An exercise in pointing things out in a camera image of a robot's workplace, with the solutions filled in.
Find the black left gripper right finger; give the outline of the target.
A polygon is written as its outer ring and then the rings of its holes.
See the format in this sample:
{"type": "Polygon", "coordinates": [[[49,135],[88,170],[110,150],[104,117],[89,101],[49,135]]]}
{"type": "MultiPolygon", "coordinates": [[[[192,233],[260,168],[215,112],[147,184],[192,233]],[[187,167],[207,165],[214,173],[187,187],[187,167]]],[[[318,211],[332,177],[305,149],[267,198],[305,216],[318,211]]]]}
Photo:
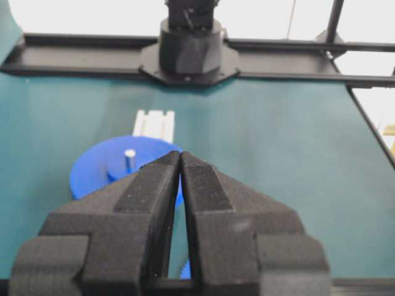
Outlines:
{"type": "Polygon", "coordinates": [[[203,295],[330,295],[324,248],[295,210],[188,152],[180,173],[192,277],[203,295]]]}

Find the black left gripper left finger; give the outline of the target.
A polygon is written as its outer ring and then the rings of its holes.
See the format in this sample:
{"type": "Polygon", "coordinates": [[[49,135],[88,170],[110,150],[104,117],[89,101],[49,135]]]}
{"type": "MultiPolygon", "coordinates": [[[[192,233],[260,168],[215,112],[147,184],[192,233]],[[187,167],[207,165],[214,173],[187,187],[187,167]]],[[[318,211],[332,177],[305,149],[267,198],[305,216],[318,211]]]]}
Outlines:
{"type": "Polygon", "coordinates": [[[12,267],[10,295],[139,295],[167,275],[180,153],[169,152],[45,219],[12,267]]]}

